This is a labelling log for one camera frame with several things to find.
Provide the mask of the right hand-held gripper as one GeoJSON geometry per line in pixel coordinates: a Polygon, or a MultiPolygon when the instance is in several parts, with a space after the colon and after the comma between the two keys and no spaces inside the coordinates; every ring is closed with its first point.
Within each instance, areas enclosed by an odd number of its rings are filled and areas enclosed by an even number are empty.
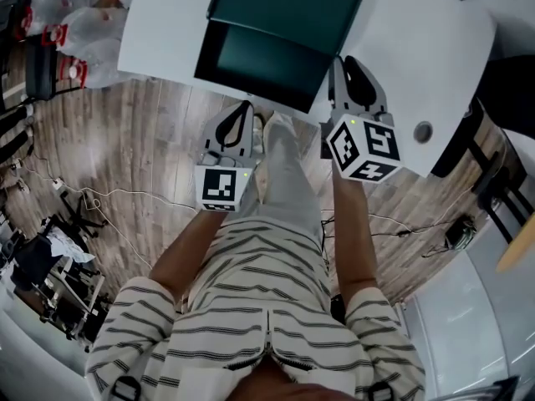
{"type": "Polygon", "coordinates": [[[385,92],[356,58],[336,56],[329,68],[329,102],[333,111],[322,123],[320,157],[331,160],[346,180],[382,183],[403,167],[395,127],[371,114],[353,114],[357,104],[372,114],[387,109],[385,92]]]}

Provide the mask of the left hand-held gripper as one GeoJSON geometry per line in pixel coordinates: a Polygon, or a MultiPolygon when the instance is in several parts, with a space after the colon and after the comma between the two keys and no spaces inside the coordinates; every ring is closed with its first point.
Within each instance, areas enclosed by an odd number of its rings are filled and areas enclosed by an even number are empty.
{"type": "Polygon", "coordinates": [[[242,101],[206,123],[203,142],[208,151],[195,166],[196,203],[202,209],[240,211],[255,170],[255,160],[245,158],[252,153],[253,120],[252,104],[242,101]]]}

